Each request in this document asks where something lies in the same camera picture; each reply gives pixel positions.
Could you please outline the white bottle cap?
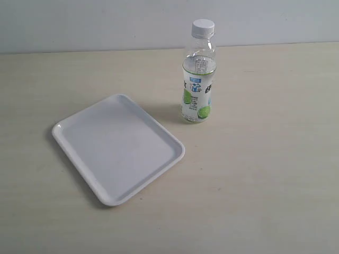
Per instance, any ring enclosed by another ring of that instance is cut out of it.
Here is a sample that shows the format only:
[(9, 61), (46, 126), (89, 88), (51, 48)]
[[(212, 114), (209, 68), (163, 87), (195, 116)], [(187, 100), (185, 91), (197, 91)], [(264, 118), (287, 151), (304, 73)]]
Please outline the white bottle cap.
[(197, 39), (210, 39), (215, 33), (215, 23), (207, 19), (193, 21), (191, 35)]

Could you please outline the white rectangular plastic tray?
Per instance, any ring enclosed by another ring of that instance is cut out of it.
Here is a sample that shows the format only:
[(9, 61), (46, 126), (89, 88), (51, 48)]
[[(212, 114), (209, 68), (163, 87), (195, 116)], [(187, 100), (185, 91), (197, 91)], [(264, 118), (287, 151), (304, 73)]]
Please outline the white rectangular plastic tray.
[(175, 136), (123, 94), (61, 120), (51, 133), (106, 206), (126, 202), (185, 154)]

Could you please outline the clear plastic drink bottle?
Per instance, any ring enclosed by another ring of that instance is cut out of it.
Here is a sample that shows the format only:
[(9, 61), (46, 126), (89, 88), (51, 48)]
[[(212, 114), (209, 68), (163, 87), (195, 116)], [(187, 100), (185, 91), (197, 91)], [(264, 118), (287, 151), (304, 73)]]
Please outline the clear plastic drink bottle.
[(215, 50), (211, 38), (192, 37), (185, 51), (181, 113), (189, 122), (203, 122), (211, 112), (211, 89), (217, 69)]

